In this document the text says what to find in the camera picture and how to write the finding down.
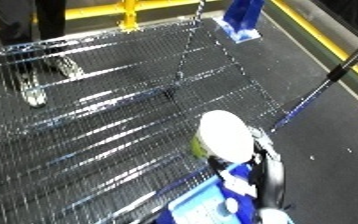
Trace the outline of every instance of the leg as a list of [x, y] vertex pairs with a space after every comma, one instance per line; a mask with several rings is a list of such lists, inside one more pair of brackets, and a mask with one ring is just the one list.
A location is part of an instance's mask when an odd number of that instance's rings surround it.
[[3, 45], [31, 42], [31, 0], [0, 0], [0, 40]]
[[41, 39], [62, 37], [65, 28], [66, 0], [36, 0]]
[[[36, 4], [41, 39], [62, 37], [65, 28], [66, 0], [36, 0]], [[64, 48], [47, 48], [46, 54], [63, 50]], [[78, 78], [84, 73], [74, 60], [65, 55], [48, 57], [45, 59], [45, 63], [68, 78]]]
[[[32, 0], [0, 0], [0, 40], [2, 45], [15, 45], [32, 41]], [[8, 60], [15, 62], [32, 57], [32, 53], [22, 53], [20, 47], [15, 48]], [[46, 103], [46, 95], [39, 86], [36, 71], [30, 62], [15, 63], [12, 68], [18, 81], [23, 99], [32, 107]]]

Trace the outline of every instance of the shoe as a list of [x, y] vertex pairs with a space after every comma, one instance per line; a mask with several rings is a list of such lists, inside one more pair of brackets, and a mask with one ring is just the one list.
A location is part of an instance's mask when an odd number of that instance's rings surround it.
[[15, 73], [17, 81], [19, 82], [19, 88], [21, 96], [24, 101], [31, 107], [38, 108], [46, 104], [46, 93], [43, 88], [39, 86], [37, 77], [37, 71], [32, 69], [28, 73]]
[[79, 78], [84, 75], [84, 70], [68, 56], [56, 56], [46, 58], [45, 64], [53, 69], [57, 69], [67, 78]]

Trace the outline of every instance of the yellow safety barrier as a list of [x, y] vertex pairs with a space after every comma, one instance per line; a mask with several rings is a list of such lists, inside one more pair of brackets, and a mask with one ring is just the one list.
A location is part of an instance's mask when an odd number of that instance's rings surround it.
[[[316, 38], [323, 46], [329, 49], [334, 53], [340, 60], [344, 61], [349, 57], [342, 48], [336, 45], [332, 40], [330, 40], [326, 35], [324, 35], [320, 30], [313, 26], [309, 21], [307, 21], [302, 15], [293, 10], [289, 5], [287, 5], [283, 0], [272, 0], [280, 10], [286, 13], [291, 19], [303, 27], [310, 35]], [[358, 65], [353, 66], [353, 71], [358, 74]]]

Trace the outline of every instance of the wire mesh panel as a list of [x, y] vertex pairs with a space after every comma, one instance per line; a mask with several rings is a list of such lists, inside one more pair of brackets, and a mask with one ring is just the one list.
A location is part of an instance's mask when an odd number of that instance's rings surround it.
[[[191, 29], [184, 77], [168, 95]], [[48, 51], [55, 47], [64, 50]], [[43, 63], [56, 55], [70, 56], [86, 74], [59, 76]], [[39, 71], [43, 108], [30, 108], [14, 83], [23, 60]], [[163, 24], [0, 49], [0, 223], [147, 218], [211, 176], [189, 143], [200, 116], [215, 109], [265, 128], [281, 113], [203, 26]]]

